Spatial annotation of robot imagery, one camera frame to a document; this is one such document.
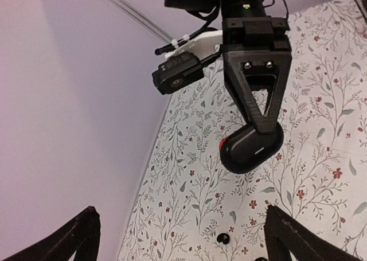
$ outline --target floral pattern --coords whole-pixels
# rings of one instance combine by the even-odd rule
[[[367,26],[353,0],[296,13],[290,24],[281,150],[248,174],[224,169],[219,144],[245,122],[224,87],[222,61],[206,68],[170,102],[119,261],[266,257],[270,204],[367,259]],[[256,98],[264,107],[265,92]],[[226,246],[216,241],[223,232]]]

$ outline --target white wall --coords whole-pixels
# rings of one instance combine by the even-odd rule
[[[0,0],[0,260],[89,205],[117,259],[167,103],[160,44],[104,0]]]

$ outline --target black cable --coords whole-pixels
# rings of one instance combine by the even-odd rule
[[[206,23],[200,29],[198,29],[196,32],[194,32],[190,35],[189,40],[192,40],[192,39],[196,38],[197,36],[199,36],[203,32],[208,32],[209,31],[208,29],[210,29],[209,25],[218,17],[219,11],[220,11],[220,5],[217,5],[214,8],[214,10],[209,15],[207,15],[205,17],[203,17],[200,13],[194,13],[192,11],[188,11],[188,13],[190,13],[191,15],[196,16],[199,19],[206,20]],[[187,43],[186,40],[181,39],[178,42],[178,46],[179,47],[184,46],[186,43]],[[175,50],[175,47],[172,44],[168,44],[166,46],[163,46],[161,48],[156,49],[154,53],[157,56],[159,56],[161,54],[172,52],[174,50]]]
[[[283,3],[284,3],[284,7],[286,7],[286,10],[287,10],[287,14],[286,14],[286,20],[288,20],[288,18],[289,18],[289,9],[288,9],[288,5],[287,5],[287,2],[286,2],[286,0],[282,0],[283,1]],[[266,5],[266,6],[264,6],[265,8],[266,7],[271,7],[271,6],[273,6],[275,4],[275,0],[273,0],[273,2],[270,4],[270,5]]]

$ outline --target red flower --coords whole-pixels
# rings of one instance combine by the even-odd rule
[[[251,202],[250,202],[250,205],[249,205],[249,206],[251,206],[251,208],[252,208],[252,209],[255,209],[255,207],[257,206],[256,201],[255,201],[255,200],[251,200]]]
[[[256,220],[254,220],[253,218],[250,219],[250,225],[256,225]]]
[[[248,252],[248,248],[247,248],[247,247],[244,247],[244,248],[243,248],[243,250],[242,250],[242,253],[243,253],[244,255],[246,255],[246,254],[247,254],[247,252]]]
[[[283,155],[281,155],[280,153],[277,154],[277,156],[275,157],[277,161],[280,161],[282,159]]]
[[[340,168],[337,168],[337,170],[333,172],[334,179],[340,179],[340,176],[342,174],[343,174],[343,172],[341,172],[341,169]]]
[[[297,192],[297,197],[299,197],[300,200],[302,200],[304,198],[304,191],[303,189],[299,190]]]

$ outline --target cable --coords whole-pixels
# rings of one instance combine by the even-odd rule
[[[146,17],[144,14],[139,12],[131,4],[125,0],[107,0],[112,5],[116,6],[118,9],[122,10],[128,16],[130,16],[134,21],[146,28],[150,33],[155,35],[157,38],[163,42],[169,43],[172,41],[173,37],[160,28],[156,23]]]
[[[188,13],[190,13],[191,15],[196,16],[200,19],[206,20],[206,23],[200,29],[198,29],[196,32],[194,32],[193,34],[190,35],[189,40],[194,39],[195,37],[199,36],[203,32],[211,31],[212,29],[209,28],[209,25],[218,17],[219,11],[220,11],[220,5],[217,5],[214,8],[214,10],[209,15],[207,15],[206,17],[203,17],[200,13],[195,13],[195,12],[191,12],[191,11],[189,12],[188,11]],[[178,46],[179,47],[184,46],[186,43],[187,43],[186,40],[181,39],[178,42]],[[168,44],[166,46],[163,46],[161,48],[156,49],[154,53],[157,56],[159,56],[161,54],[172,52],[174,50],[175,50],[175,47],[172,44]]]
[[[283,3],[284,3],[284,7],[286,7],[286,10],[287,10],[287,14],[286,14],[286,20],[288,20],[288,18],[289,18],[289,9],[288,9],[288,5],[287,5],[287,2],[286,2],[286,0],[282,0],[283,1]],[[266,6],[264,6],[265,8],[266,7],[271,7],[271,6],[273,6],[275,4],[275,0],[273,0],[273,2],[270,4],[270,5],[266,5]]]

